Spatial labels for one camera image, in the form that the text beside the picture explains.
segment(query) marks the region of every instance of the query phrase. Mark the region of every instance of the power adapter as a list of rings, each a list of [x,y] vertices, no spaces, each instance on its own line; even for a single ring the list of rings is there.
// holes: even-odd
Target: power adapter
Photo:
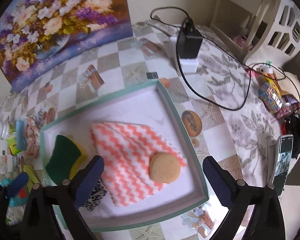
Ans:
[[[180,59],[194,59],[198,56],[202,43],[202,35],[189,20],[185,27],[181,27],[177,51]]]

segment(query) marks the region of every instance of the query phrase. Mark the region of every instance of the white chair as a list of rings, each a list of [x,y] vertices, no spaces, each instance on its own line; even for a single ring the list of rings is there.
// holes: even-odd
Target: white chair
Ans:
[[[250,14],[244,33],[247,41],[243,47],[240,48],[232,41],[233,37],[226,34],[223,27],[227,26],[227,22],[217,22],[221,0],[217,0],[210,28],[241,62],[251,66],[270,60],[274,66],[282,68],[300,51],[300,10],[292,0],[230,1]],[[256,33],[262,22],[266,24],[266,28],[259,39]],[[254,47],[248,51],[251,43]]]

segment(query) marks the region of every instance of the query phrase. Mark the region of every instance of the black cable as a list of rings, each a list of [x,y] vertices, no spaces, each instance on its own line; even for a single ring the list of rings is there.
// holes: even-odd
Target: black cable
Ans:
[[[188,18],[186,18],[186,19],[183,21],[182,26],[186,23],[187,20],[188,20]],[[250,84],[251,84],[251,73],[249,74],[249,77],[250,77],[250,78],[249,78],[249,84],[248,84],[247,94],[246,94],[246,96],[245,96],[245,98],[244,98],[244,101],[243,101],[242,105],[241,105],[240,107],[238,107],[238,108],[232,109],[232,108],[228,108],[228,107],[226,107],[226,106],[219,105],[218,103],[213,102],[212,100],[210,100],[210,99],[208,99],[208,98],[206,98],[206,97],[200,95],[199,93],[197,93],[197,92],[192,88],[192,86],[189,84],[189,82],[187,81],[187,79],[186,79],[186,77],[185,77],[185,75],[184,75],[184,73],[183,73],[183,71],[182,71],[182,67],[181,67],[180,59],[179,59],[179,54],[178,54],[178,50],[177,50],[177,44],[178,44],[178,41],[179,41],[179,38],[180,38],[180,33],[181,33],[181,31],[180,31],[179,34],[178,34],[177,43],[176,43],[177,62],[178,62],[178,67],[179,67],[181,76],[182,76],[183,80],[185,81],[186,85],[190,88],[190,90],[191,90],[194,94],[196,94],[199,98],[202,98],[202,99],[204,99],[204,100],[206,100],[206,101],[212,103],[213,105],[218,106],[218,107],[220,107],[220,108],[223,108],[223,109],[225,109],[225,110],[229,110],[229,111],[238,111],[238,110],[240,110],[241,108],[243,108],[244,104],[245,104],[246,101],[247,101],[248,95],[249,95],[249,88],[250,88]]]
[[[167,23],[165,23],[165,22],[163,22],[163,21],[161,21],[161,20],[159,20],[159,19],[154,19],[154,18],[152,17],[152,15],[153,15],[153,13],[154,13],[155,11],[164,10],[164,9],[177,9],[177,10],[183,11],[183,12],[187,15],[187,18],[183,21],[181,27],[180,27],[180,26],[171,25],[171,24],[167,24]],[[182,8],[179,8],[179,7],[167,6],[167,7],[159,7],[159,8],[155,8],[155,9],[153,9],[153,10],[151,11],[151,13],[150,13],[150,18],[151,18],[152,20],[156,20],[156,21],[158,21],[158,22],[161,22],[161,23],[163,23],[163,24],[165,24],[165,25],[173,26],[173,27],[175,27],[175,28],[180,28],[180,29],[183,27],[183,25],[186,23],[187,20],[188,20],[189,22],[191,22],[191,24],[194,26],[193,20],[191,19],[191,17],[189,16],[189,14],[188,14],[185,10],[183,10]],[[215,105],[215,106],[218,106],[218,107],[220,107],[220,108],[222,108],[222,109],[226,109],[226,110],[229,110],[229,111],[238,111],[238,110],[240,110],[241,108],[243,108],[244,104],[245,104],[246,101],[247,101],[248,95],[249,95],[249,89],[250,89],[250,84],[251,84],[251,72],[249,72],[249,84],[248,84],[247,93],[246,93],[246,95],[245,95],[245,98],[244,98],[244,101],[243,101],[242,105],[241,105],[240,107],[238,107],[238,108],[231,109],[231,108],[228,108],[228,107],[226,107],[226,106],[219,105],[218,103],[213,102],[213,101],[211,101],[210,99],[208,99],[208,98],[206,98],[206,97],[200,95],[200,94],[197,93],[197,92],[192,88],[192,86],[189,84],[189,82],[187,81],[187,79],[186,79],[186,77],[185,77],[185,75],[184,75],[184,73],[183,73],[183,71],[182,71],[182,68],[181,68],[180,59],[179,59],[179,54],[178,54],[178,49],[177,49],[177,44],[178,44],[178,41],[179,41],[179,38],[180,38],[180,33],[181,33],[181,30],[179,31],[178,38],[177,38],[177,43],[176,43],[176,57],[177,57],[177,63],[178,63],[178,67],[179,67],[181,76],[182,76],[183,80],[185,81],[186,85],[189,87],[189,89],[190,89],[195,95],[197,95],[199,98],[202,98],[203,100],[206,100],[206,101],[210,102],[211,104],[213,104],[213,105]],[[231,57],[232,59],[234,59],[237,63],[239,63],[239,64],[245,66],[245,69],[248,68],[248,69],[250,69],[250,70],[252,70],[252,71],[254,71],[254,72],[258,73],[258,74],[261,74],[261,75],[263,75],[263,76],[265,76],[265,77],[267,77],[267,78],[269,78],[269,79],[271,79],[271,80],[274,80],[274,81],[280,81],[280,80],[283,80],[283,79],[285,79],[285,78],[288,78],[288,79],[291,81],[291,83],[293,84],[293,86],[295,87],[295,89],[296,89],[296,91],[297,91],[297,93],[298,93],[298,96],[299,96],[299,102],[300,102],[300,94],[299,94],[299,91],[298,91],[296,85],[294,84],[294,82],[293,82],[288,76],[286,76],[286,74],[284,73],[283,70],[281,70],[281,69],[279,69],[279,68],[277,68],[277,67],[275,67],[275,66],[272,66],[272,65],[269,64],[269,63],[264,63],[264,62],[256,63],[256,64],[254,64],[252,67],[249,67],[249,66],[247,66],[247,65],[245,65],[245,64],[243,64],[243,63],[241,63],[241,62],[240,62],[238,59],[236,59],[234,56],[230,55],[227,51],[225,51],[223,48],[221,48],[221,47],[220,47],[216,42],[214,42],[213,40],[211,40],[211,39],[209,39],[209,38],[207,38],[207,37],[203,37],[203,38],[206,39],[206,40],[208,40],[208,41],[211,41],[212,43],[214,43],[219,49],[221,49],[221,50],[222,50],[224,53],[226,53],[229,57]],[[273,67],[274,69],[276,69],[277,71],[279,71],[284,77],[283,77],[283,78],[280,78],[280,79],[268,77],[268,76],[264,75],[263,73],[260,73],[260,72],[258,72],[258,71],[256,71],[256,70],[254,69],[254,67],[257,66],[257,65],[268,65],[268,66],[270,66],[270,67]]]
[[[179,8],[179,7],[174,7],[174,6],[158,7],[158,8],[153,9],[153,10],[151,11],[151,13],[150,13],[150,19],[155,20],[155,21],[158,21],[158,22],[161,22],[161,23],[163,23],[163,24],[165,24],[165,25],[168,25],[168,26],[172,26],[172,27],[180,28],[180,29],[181,29],[180,26],[175,26],[175,25],[172,25],[172,24],[169,24],[169,23],[165,23],[165,22],[163,22],[162,20],[154,19],[154,18],[152,17],[152,15],[153,15],[154,12],[160,11],[160,10],[165,10],[165,9],[177,9],[177,10],[183,11],[183,12],[186,14],[187,18],[190,19],[189,14],[188,14],[185,10],[183,10],[182,8]]]

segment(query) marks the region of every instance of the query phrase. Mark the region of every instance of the screw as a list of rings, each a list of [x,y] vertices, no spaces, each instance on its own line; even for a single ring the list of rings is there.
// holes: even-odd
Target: screw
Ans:
[[[39,183],[36,183],[32,186],[33,189],[38,189],[40,187],[40,184]]]
[[[61,184],[62,184],[63,186],[68,186],[68,185],[70,184],[70,182],[71,182],[71,180],[69,180],[69,179],[64,179],[64,180],[61,182]]]
[[[272,183],[268,183],[267,186],[268,186],[269,189],[274,189],[274,185]]]
[[[246,182],[245,182],[244,180],[242,180],[242,179],[238,179],[238,180],[237,180],[237,184],[238,184],[239,186],[244,186],[244,185],[246,185]]]

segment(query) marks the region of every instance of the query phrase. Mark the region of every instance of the orange zigzag cloth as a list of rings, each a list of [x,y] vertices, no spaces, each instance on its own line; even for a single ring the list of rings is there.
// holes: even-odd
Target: orange zigzag cloth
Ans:
[[[161,191],[166,184],[149,178],[149,163],[158,152],[178,158],[181,168],[187,160],[161,135],[147,125],[94,123],[91,136],[98,154],[105,160],[102,174],[116,206],[128,206]]]

